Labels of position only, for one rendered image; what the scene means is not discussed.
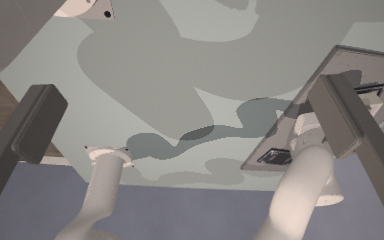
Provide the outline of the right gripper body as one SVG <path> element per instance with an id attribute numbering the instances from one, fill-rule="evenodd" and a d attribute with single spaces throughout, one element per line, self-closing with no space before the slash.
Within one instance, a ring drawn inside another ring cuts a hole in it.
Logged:
<path id="1" fill-rule="evenodd" d="M 289 145 L 303 138 L 318 138 L 323 140 L 325 134 L 314 112 L 298 116 L 292 139 Z"/>

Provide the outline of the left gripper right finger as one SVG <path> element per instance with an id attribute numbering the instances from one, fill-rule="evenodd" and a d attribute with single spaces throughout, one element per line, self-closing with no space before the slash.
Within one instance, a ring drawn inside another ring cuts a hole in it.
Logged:
<path id="1" fill-rule="evenodd" d="M 308 100 L 334 156 L 358 155 L 384 206 L 384 133 L 346 76 L 319 75 Z"/>

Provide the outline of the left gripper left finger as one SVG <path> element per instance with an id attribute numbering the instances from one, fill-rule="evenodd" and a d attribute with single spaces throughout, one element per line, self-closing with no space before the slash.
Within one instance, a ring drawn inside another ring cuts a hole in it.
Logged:
<path id="1" fill-rule="evenodd" d="M 0 195 L 18 161 L 40 164 L 67 106 L 54 84 L 30 86 L 0 131 Z"/>

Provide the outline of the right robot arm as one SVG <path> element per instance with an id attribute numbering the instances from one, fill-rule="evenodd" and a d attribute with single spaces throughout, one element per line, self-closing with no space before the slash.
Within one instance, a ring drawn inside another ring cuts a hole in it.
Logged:
<path id="1" fill-rule="evenodd" d="M 289 146 L 289 151 L 294 159 L 282 176 L 269 213 L 252 240 L 302 240 L 315 206 L 332 205 L 344 199 L 333 172 L 333 156 L 320 139 L 300 139 Z M 92 227 L 96 221 L 112 214 L 122 169 L 132 163 L 132 158 L 112 148 L 93 149 L 89 156 L 95 166 L 82 209 L 55 240 L 122 240 Z"/>

